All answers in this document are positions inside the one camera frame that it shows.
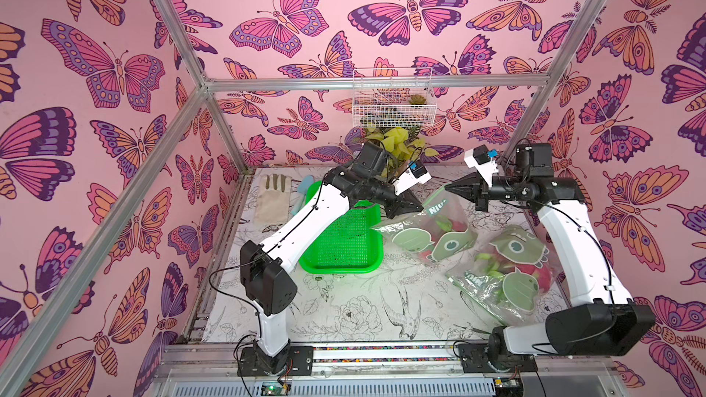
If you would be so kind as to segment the potted green leafy plant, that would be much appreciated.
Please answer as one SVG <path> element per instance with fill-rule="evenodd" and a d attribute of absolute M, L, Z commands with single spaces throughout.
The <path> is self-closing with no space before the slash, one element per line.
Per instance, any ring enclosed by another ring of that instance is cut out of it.
<path fill-rule="evenodd" d="M 386 169 L 382 176 L 392 182 L 413 161 L 438 158 L 428 142 L 420 137 L 421 128 L 378 127 L 365 128 L 366 142 L 374 143 L 388 154 Z"/>

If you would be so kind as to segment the beige green work glove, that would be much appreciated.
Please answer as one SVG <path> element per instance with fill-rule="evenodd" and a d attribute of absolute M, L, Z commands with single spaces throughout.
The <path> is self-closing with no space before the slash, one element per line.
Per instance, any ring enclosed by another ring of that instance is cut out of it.
<path fill-rule="evenodd" d="M 292 179 L 283 174 L 261 178 L 254 221 L 258 225 L 285 224 L 289 220 Z"/>

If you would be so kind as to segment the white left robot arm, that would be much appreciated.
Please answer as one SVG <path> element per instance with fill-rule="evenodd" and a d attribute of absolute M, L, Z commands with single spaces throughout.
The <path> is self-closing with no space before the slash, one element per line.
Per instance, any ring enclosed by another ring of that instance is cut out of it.
<path fill-rule="evenodd" d="M 382 171 L 389 157 L 384 148 L 365 143 L 354 159 L 325 174 L 314 198 L 279 231 L 259 244 L 247 241 L 241 247 L 240 281 L 257 310 L 254 354 L 264 373 L 278 375 L 290 365 L 286 309 L 298 291 L 290 274 L 319 235 L 361 201 L 382 206 L 389 219 L 423 210 L 411 189 L 429 182 L 431 174 L 417 160 L 388 182 Z"/>

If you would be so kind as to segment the red dragon fruit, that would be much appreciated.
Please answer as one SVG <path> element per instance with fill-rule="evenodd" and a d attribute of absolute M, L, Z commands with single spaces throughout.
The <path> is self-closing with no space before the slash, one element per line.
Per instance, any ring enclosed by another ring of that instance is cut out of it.
<path fill-rule="evenodd" d="M 432 235 L 431 243 L 420 253 L 423 259 L 439 262 L 472 247 L 477 233 L 466 222 L 439 217 L 435 226 L 439 229 Z"/>

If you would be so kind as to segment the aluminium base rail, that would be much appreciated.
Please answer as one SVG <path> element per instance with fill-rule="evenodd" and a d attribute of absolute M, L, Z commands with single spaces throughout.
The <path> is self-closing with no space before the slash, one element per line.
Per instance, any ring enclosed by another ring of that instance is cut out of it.
<path fill-rule="evenodd" d="M 423 341 L 293 344 L 267 373 L 255 349 L 174 346 L 150 396 L 628 396 L 607 358 L 531 358 L 493 369 L 485 344 Z"/>

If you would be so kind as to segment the aluminium frame post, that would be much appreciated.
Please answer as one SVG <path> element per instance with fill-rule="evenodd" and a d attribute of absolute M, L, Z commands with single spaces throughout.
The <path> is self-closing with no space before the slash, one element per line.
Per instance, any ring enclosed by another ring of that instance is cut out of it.
<path fill-rule="evenodd" d="M 195 92 L 203 94 L 203 97 L 196 97 L 198 101 L 197 105 L 204 105 L 211 112 L 213 121 L 224 140 L 229 154 L 231 154 L 233 162 L 242 175 L 246 174 L 248 167 L 241 156 L 238 144 L 233 137 L 233 132 L 230 130 L 229 123 L 224 117 L 213 92 L 211 92 L 210 80 L 207 75 L 205 75 L 204 68 L 200 65 L 196 51 L 194 51 L 191 46 L 187 32 L 178 16 L 178 12 L 171 0 L 154 0 L 154 4 L 157 6 L 163 18 L 163 22 L 167 26 L 167 30 L 173 39 L 173 46 L 176 47 L 181 54 L 182 62 L 195 83 Z"/>

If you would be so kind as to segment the green plastic basket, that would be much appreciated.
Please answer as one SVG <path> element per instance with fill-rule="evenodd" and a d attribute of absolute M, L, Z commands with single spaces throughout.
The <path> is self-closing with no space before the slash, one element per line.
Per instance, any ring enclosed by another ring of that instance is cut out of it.
<path fill-rule="evenodd" d="M 379 205 L 360 201 L 314 240 L 301 256 L 300 266 L 316 275 L 373 272 L 384 260 L 384 239 L 373 229 L 381 220 Z"/>

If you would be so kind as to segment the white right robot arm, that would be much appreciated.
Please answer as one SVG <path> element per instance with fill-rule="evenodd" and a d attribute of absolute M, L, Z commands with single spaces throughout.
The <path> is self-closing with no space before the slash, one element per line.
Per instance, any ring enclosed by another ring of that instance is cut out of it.
<path fill-rule="evenodd" d="M 513 369 L 529 357 L 622 357 L 656 321 L 618 279 L 594 233 L 588 206 L 573 178 L 555 176 L 548 143 L 519 146 L 511 176 L 498 174 L 498 153 L 485 145 L 465 153 L 471 172 L 446 191 L 487 211 L 492 201 L 520 201 L 549 233 L 569 288 L 569 308 L 542 323 L 496 327 L 487 356 L 495 369 Z"/>

